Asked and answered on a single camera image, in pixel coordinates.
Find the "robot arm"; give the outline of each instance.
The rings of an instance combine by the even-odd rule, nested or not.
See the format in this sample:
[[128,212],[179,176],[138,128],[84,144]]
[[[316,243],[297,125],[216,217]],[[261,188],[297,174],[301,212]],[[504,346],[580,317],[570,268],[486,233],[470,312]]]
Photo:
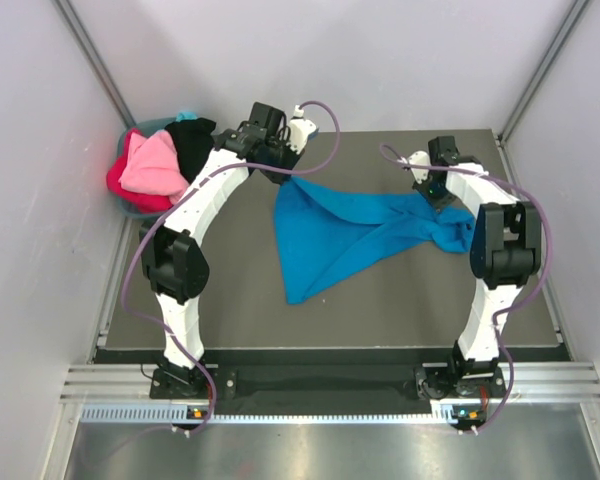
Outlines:
[[[198,301],[209,277],[209,266],[199,246],[229,196],[252,172],[247,168],[232,168],[214,177],[210,175],[221,167],[241,162],[295,167],[317,128],[304,118],[298,107],[286,127],[279,129],[283,117],[280,110],[256,103],[249,120],[238,130],[226,130],[219,135],[215,149],[185,195],[192,189],[198,191],[167,218],[143,252],[143,273],[156,293],[164,322],[197,360],[204,353]],[[289,178],[263,173],[278,184]],[[150,223],[145,224],[140,235],[144,236],[150,227]],[[174,367],[173,375],[186,375],[193,364],[175,346],[172,335],[166,337],[164,354]]]
[[414,189],[440,211],[459,199],[476,218],[471,245],[471,270],[476,291],[464,331],[454,345],[447,369],[429,383],[463,396],[474,385],[490,386],[499,373],[499,347],[495,334],[502,332],[506,314],[493,315],[510,307],[537,273],[541,258],[541,222],[535,207],[520,201],[481,176],[488,174],[475,157],[460,156],[453,137],[437,137],[429,142],[429,153],[416,152],[406,164],[450,166],[475,174],[414,169]]

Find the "cable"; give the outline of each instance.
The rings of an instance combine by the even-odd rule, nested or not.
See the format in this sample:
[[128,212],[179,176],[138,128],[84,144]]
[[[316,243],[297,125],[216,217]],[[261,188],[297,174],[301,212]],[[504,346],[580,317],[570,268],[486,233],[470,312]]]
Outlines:
[[[393,148],[391,145],[387,145],[386,143],[381,143],[379,150],[380,150],[380,155],[382,155],[382,157],[385,160],[388,160],[389,162],[394,163],[394,164],[400,166],[401,168],[408,166],[409,168],[422,169],[422,170],[433,170],[433,171],[441,171],[441,172],[456,172],[456,173],[463,173],[463,174],[472,175],[472,176],[476,175],[476,172],[474,172],[472,170],[465,170],[463,168],[458,168],[458,167],[443,167],[443,166],[439,166],[439,165],[413,165],[410,163],[399,162],[398,159],[400,159],[400,158],[404,159],[406,157],[404,157],[403,155],[400,155],[395,148]],[[396,158],[394,159],[394,158],[389,157],[386,154],[385,150],[390,151],[393,155],[396,156]],[[500,414],[502,413],[502,410],[504,409],[505,404],[507,403],[507,400],[511,396],[511,392],[513,390],[513,383],[515,380],[513,358],[511,357],[511,353],[509,353],[509,350],[505,346],[504,341],[502,340],[502,335],[500,335],[500,331],[497,328],[498,327],[498,317],[500,315],[502,315],[503,313],[511,313],[515,310],[519,310],[519,309],[529,305],[529,303],[531,303],[540,294],[540,292],[542,291],[542,287],[544,287],[545,283],[547,283],[547,278],[549,276],[549,270],[551,269],[551,264],[553,262],[553,236],[551,234],[551,228],[549,227],[549,221],[547,220],[547,215],[546,215],[544,209],[542,208],[542,205],[540,205],[540,202],[538,201],[538,199],[536,197],[534,197],[531,193],[527,192],[522,187],[519,187],[517,185],[509,183],[500,178],[493,177],[493,176],[487,175],[487,174],[480,175],[480,178],[483,178],[485,180],[493,182],[500,187],[508,188],[508,189],[511,189],[511,190],[519,193],[520,195],[526,197],[536,207],[536,209],[538,211],[538,215],[540,216],[540,221],[542,223],[542,227],[544,229],[544,235],[545,235],[545,240],[546,240],[546,244],[547,244],[547,252],[546,252],[545,260],[544,260],[544,268],[542,269],[542,273],[540,274],[538,283],[536,284],[535,288],[531,291],[531,293],[529,295],[527,295],[525,298],[523,298],[521,301],[514,303],[510,307],[498,310],[491,317],[491,321],[493,322],[493,325],[494,325],[496,341],[498,342],[498,347],[502,351],[502,354],[505,356],[505,358],[507,359],[507,363],[509,364],[509,385],[507,386],[507,390],[505,391],[504,396],[502,397],[502,401],[496,407],[493,414],[486,420],[485,423],[483,423],[480,427],[478,427],[475,430],[476,435],[478,433],[483,432],[487,427],[489,427],[491,424],[493,424],[493,422],[496,420],[496,418],[498,418],[498,416],[500,416]]]
[[151,378],[149,375],[147,375],[146,373],[144,373],[144,365],[143,364],[140,364],[140,373],[142,374],[143,377],[146,377],[149,380],[153,381],[153,378]]
[[486,413],[489,407],[489,393],[487,392],[487,387],[484,385],[480,385],[480,404],[482,411]]
[[[336,156],[336,153],[338,152],[338,149],[340,148],[340,124],[338,122],[338,119],[336,117],[336,114],[333,112],[333,110],[331,110],[331,108],[326,105],[325,103],[322,103],[320,101],[317,100],[310,100],[307,102],[304,102],[300,105],[300,108],[304,108],[308,105],[316,105],[318,107],[323,108],[331,117],[331,120],[333,121],[333,126],[335,129],[335,133],[336,133],[336,139],[335,142],[333,144],[333,148],[331,149],[331,153],[329,153],[329,156],[326,158],[326,160],[324,160],[321,164],[312,167],[312,168],[308,168],[305,170],[288,170],[285,168],[278,168],[278,167],[272,167],[269,165],[262,165],[259,163],[233,163],[230,165],[225,165],[223,167],[218,168],[217,170],[215,170],[213,173],[211,173],[208,177],[204,178],[201,182],[200,185],[197,188],[192,189],[189,193],[187,193],[185,196],[183,196],[180,201],[178,203],[176,203],[173,207],[171,207],[169,210],[167,210],[166,212],[164,212],[162,215],[160,215],[160,217],[158,217],[158,219],[155,221],[155,223],[151,226],[151,228],[149,229],[149,231],[145,234],[145,236],[142,238],[142,240],[140,241],[140,244],[138,245],[138,248],[136,249],[135,253],[133,254],[133,257],[131,258],[131,263],[129,264],[129,268],[127,269],[127,273],[125,274],[124,277],[124,281],[122,283],[122,290],[120,293],[120,303],[122,305],[122,308],[125,312],[131,314],[131,315],[135,315],[139,318],[142,318],[143,320],[147,320],[150,321],[152,323],[155,323],[156,325],[158,325],[160,328],[162,328],[168,335],[171,336],[171,339],[173,340],[173,343],[175,344],[175,346],[178,348],[178,350],[180,350],[180,352],[188,359],[190,360],[194,366],[196,368],[198,368],[202,374],[205,376],[209,387],[211,389],[210,392],[210,400],[209,400],[209,410],[207,412],[207,414],[203,417],[202,422],[200,424],[198,424],[198,426],[191,430],[191,435],[194,435],[196,433],[201,432],[202,430],[204,430],[204,428],[208,425],[209,420],[211,419],[211,416],[213,415],[213,412],[215,410],[215,406],[216,406],[216,401],[217,401],[217,396],[218,396],[218,392],[216,389],[216,384],[213,381],[213,377],[211,376],[211,374],[209,373],[209,371],[204,367],[204,365],[202,365],[202,363],[200,363],[198,360],[195,359],[195,357],[193,355],[191,355],[187,349],[184,347],[184,345],[182,345],[182,343],[180,343],[180,341],[178,340],[178,338],[176,337],[175,333],[173,332],[173,330],[171,329],[171,327],[169,327],[169,325],[167,325],[166,323],[164,323],[162,320],[160,320],[159,318],[156,318],[152,315],[147,315],[146,313],[140,312],[138,310],[135,310],[133,308],[131,308],[128,304],[128,297],[129,297],[129,286],[131,284],[131,276],[136,268],[136,266],[138,265],[138,262],[140,260],[140,257],[142,255],[142,252],[144,251],[144,249],[146,248],[147,244],[149,243],[149,240],[155,235],[156,231],[158,230],[158,228],[160,228],[162,225],[164,225],[164,222],[167,220],[167,218],[169,218],[169,215],[171,215],[173,212],[175,212],[176,210],[178,210],[185,202],[187,202],[193,195],[195,195],[202,187],[204,187],[212,178],[214,178],[215,176],[221,174],[222,172],[225,172],[227,170],[231,170],[233,168],[253,168],[253,169],[258,169],[258,170],[266,170],[269,172],[275,172],[275,173],[282,173],[282,174],[286,174],[286,175],[310,175],[312,173],[317,172],[318,170],[323,169],[324,167],[326,167],[329,163],[331,163],[331,161],[333,160],[333,158]],[[288,128],[286,125],[286,115],[283,117],[284,122],[285,122],[285,128]],[[130,444],[131,442],[133,442],[134,440],[136,440],[137,438],[145,435],[146,433],[149,432],[153,432],[153,431],[158,431],[158,430],[167,430],[167,429],[171,429],[171,427],[167,427],[164,425],[161,426],[153,426],[153,427],[149,427],[145,430],[142,430],[141,432],[139,432],[138,434],[128,438],[127,440],[125,440],[124,442],[122,442],[120,445],[118,445],[117,447],[115,447],[113,449],[112,452],[108,453],[103,459],[101,459],[98,464],[102,463],[103,461],[111,458],[113,455],[115,455],[117,452],[119,452],[122,448],[124,448],[126,445]],[[89,466],[90,468],[94,468],[95,466],[93,464],[90,464],[86,461],[86,456],[85,456],[85,452],[81,451],[81,458],[83,463],[86,466]]]

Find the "white wall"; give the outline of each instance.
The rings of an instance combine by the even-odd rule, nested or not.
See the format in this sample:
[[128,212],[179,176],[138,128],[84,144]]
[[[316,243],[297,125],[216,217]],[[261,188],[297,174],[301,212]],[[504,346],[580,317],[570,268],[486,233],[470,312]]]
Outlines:
[[509,143],[555,235],[553,282],[576,353],[600,375],[600,0],[591,2]]
[[122,128],[52,3],[0,1],[0,479],[39,473],[67,366],[91,341]]
[[345,130],[499,130],[571,2],[73,3],[139,120],[318,99]]

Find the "metal floor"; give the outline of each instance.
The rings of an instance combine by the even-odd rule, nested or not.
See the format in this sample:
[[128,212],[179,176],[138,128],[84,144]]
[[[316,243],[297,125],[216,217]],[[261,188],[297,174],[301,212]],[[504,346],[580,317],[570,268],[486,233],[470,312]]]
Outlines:
[[578,405],[511,405],[477,438],[424,425],[211,425],[190,440],[159,431],[98,462],[144,428],[80,425],[65,478],[600,479]]
[[[455,135],[460,152],[475,155],[494,175],[506,178],[492,132],[461,130],[343,133],[333,163],[309,180],[341,191],[411,192],[411,175],[383,160],[378,145],[390,143],[407,155],[426,150],[427,142],[442,134]],[[333,140],[334,134],[318,135],[298,168],[324,160]],[[211,277],[200,300],[200,328],[208,348],[453,344],[466,324],[475,279],[467,255],[445,254],[432,243],[382,260],[302,305],[287,305],[272,222],[277,189],[254,173],[227,201],[206,234],[202,250]],[[138,243],[137,228],[137,224],[132,228],[131,252]],[[130,295],[136,308],[160,317],[139,269]],[[511,315],[504,339],[511,346],[557,345],[544,299]],[[127,315],[115,302],[107,349],[163,346],[159,328]]]

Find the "blue cloth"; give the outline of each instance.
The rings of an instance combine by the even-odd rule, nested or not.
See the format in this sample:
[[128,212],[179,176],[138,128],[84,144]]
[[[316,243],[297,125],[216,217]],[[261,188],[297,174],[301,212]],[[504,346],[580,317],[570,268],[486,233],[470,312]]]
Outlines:
[[182,120],[196,120],[197,118],[198,116],[195,113],[188,110],[182,110],[180,113],[178,113],[176,122],[181,122]]
[[466,253],[474,228],[469,212],[437,214],[418,193],[342,193],[297,177],[280,187],[273,217],[290,304],[422,242]]

